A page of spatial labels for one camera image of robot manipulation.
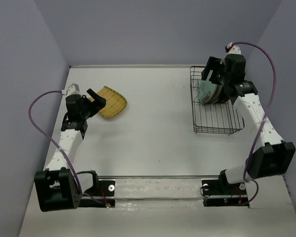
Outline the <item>yellow bamboo woven plate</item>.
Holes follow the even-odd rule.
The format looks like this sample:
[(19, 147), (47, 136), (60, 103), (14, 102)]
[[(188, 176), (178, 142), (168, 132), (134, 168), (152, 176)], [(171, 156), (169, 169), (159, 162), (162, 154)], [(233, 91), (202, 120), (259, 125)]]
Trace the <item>yellow bamboo woven plate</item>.
[(96, 113), (100, 114), (105, 119), (111, 119), (124, 111), (128, 105), (126, 98), (114, 89), (103, 86), (96, 94), (106, 99), (106, 105), (96, 109)]

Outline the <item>light green round plate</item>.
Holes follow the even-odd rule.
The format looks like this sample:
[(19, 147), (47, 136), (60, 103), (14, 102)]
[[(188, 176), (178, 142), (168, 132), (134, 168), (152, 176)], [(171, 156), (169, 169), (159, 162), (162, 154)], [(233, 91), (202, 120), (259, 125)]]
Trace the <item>light green round plate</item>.
[(202, 104), (208, 103), (212, 99), (216, 89), (216, 84), (208, 80), (200, 80), (197, 87), (199, 102)]

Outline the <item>black round plate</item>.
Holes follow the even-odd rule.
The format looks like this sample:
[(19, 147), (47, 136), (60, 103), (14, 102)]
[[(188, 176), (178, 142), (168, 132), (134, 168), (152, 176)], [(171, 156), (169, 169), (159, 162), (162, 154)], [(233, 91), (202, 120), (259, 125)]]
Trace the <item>black round plate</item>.
[(229, 97), (227, 95), (222, 95), (219, 97), (219, 99), (217, 100), (218, 103), (226, 103), (228, 102)]

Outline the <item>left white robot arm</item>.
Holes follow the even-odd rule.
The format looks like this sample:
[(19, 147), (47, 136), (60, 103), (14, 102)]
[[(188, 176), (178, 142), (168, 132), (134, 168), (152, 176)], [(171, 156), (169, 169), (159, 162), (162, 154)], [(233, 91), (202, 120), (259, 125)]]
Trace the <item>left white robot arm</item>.
[(38, 171), (34, 183), (39, 207), (42, 212), (76, 209), (84, 196), (94, 195), (99, 190), (99, 182), (87, 178), (82, 185), (78, 172), (73, 167), (76, 152), (84, 140), (87, 120), (106, 106), (106, 99), (91, 88), (81, 95), (76, 84), (60, 91), (65, 96), (66, 113), (60, 129), (60, 140), (56, 142), (45, 135), (56, 151), (43, 171)]

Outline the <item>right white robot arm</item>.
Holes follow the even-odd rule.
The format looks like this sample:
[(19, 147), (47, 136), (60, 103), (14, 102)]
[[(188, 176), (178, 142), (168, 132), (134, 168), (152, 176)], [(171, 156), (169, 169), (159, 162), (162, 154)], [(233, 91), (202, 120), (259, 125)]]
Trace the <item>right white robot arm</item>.
[(285, 174), (296, 152), (295, 145), (286, 142), (268, 119), (255, 85), (245, 80), (245, 68), (245, 57), (232, 53), (223, 59), (209, 57), (201, 73), (202, 80), (222, 86), (254, 135), (244, 165), (221, 171), (217, 188), (224, 194), (230, 193), (238, 183)]

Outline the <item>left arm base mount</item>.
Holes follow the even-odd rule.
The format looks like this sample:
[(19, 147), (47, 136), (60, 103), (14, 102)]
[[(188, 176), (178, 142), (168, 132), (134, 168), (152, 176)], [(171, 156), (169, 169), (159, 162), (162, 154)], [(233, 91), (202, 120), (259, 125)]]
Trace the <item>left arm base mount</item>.
[(95, 186), (87, 189), (79, 206), (81, 208), (114, 208), (115, 207), (115, 181), (100, 180), (99, 187)]

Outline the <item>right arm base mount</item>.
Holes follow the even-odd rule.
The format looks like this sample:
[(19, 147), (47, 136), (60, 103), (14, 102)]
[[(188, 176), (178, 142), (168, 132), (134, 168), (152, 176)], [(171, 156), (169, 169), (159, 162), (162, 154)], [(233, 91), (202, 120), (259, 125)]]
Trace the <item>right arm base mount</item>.
[(222, 186), (216, 179), (205, 179), (199, 191), (204, 207), (249, 206), (244, 183)]

